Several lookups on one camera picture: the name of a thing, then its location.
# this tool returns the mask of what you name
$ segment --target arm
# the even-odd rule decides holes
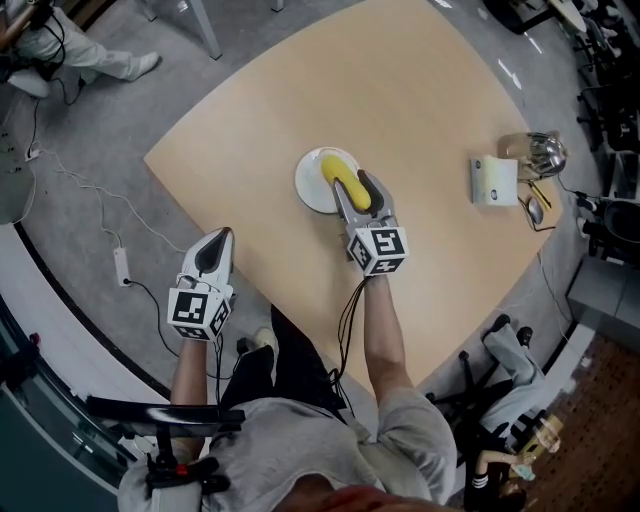
[[[0,53],[6,51],[20,37],[22,30],[29,23],[37,8],[37,5],[27,7],[10,27],[7,26],[5,10],[0,11]]]
[[[487,472],[489,464],[492,462],[504,462],[505,464],[517,464],[517,455],[509,455],[508,453],[494,452],[491,450],[483,450],[478,455],[476,461],[476,475],[484,475]]]
[[[508,453],[494,452],[491,450],[483,450],[478,455],[476,461],[476,475],[484,475],[487,472],[489,464],[492,462],[503,462],[505,464],[531,466],[536,460],[532,453],[522,453],[520,455],[510,455]]]
[[[407,374],[404,343],[386,276],[372,277],[364,288],[364,355],[378,404],[396,388],[413,388]]]
[[[173,375],[171,403],[174,405],[207,405],[207,344],[197,340],[182,340],[178,368]],[[179,440],[194,459],[204,446],[202,437]]]

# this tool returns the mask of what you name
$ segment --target hand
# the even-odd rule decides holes
[[[522,466],[531,466],[536,461],[536,456],[533,453],[521,453],[517,456],[517,464]]]

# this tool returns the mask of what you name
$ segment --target white sneaker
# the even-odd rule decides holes
[[[268,327],[260,327],[253,335],[253,347],[254,350],[258,350],[260,348],[269,346],[273,349],[273,352],[278,351],[278,339],[276,335],[273,334],[273,331]]]
[[[129,80],[129,82],[134,82],[142,75],[146,75],[160,63],[160,58],[160,55],[156,52],[143,55],[140,57],[140,67],[138,68],[138,72],[127,78],[127,80]]]

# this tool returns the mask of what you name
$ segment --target white box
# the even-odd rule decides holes
[[[471,159],[471,190],[475,204],[518,205],[518,161],[490,155]]]

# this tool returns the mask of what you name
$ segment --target person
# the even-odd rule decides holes
[[[132,82],[160,61],[155,52],[134,57],[129,52],[106,50],[89,39],[62,9],[44,0],[0,0],[0,53],[11,47],[21,59],[78,68],[85,84],[101,73]]]
[[[480,512],[519,512],[527,502],[527,493],[517,479],[509,478],[509,467],[531,466],[535,457],[530,453],[511,455],[483,450],[479,453],[474,476],[465,487],[464,509]]]
[[[490,434],[500,427],[504,436],[509,435],[513,424],[535,407],[544,393],[545,375],[527,346],[532,333],[529,329],[527,339],[521,345],[511,327],[511,318],[502,314],[482,340],[513,383],[511,391],[491,405],[480,418],[480,425]]]
[[[347,425],[344,401],[333,392],[312,343],[274,307],[273,330],[263,328],[250,340],[220,402],[245,412],[242,430],[217,436],[209,447],[230,488],[201,496],[200,484],[193,483],[148,494],[147,463],[140,460],[122,478],[119,510],[452,510],[442,506],[455,480],[451,429],[407,374],[388,278],[368,279],[364,295],[364,352],[379,415],[376,441],[367,440],[362,427]],[[207,403],[206,354],[206,342],[183,340],[173,404]],[[178,462],[197,459],[203,443],[172,440]]]

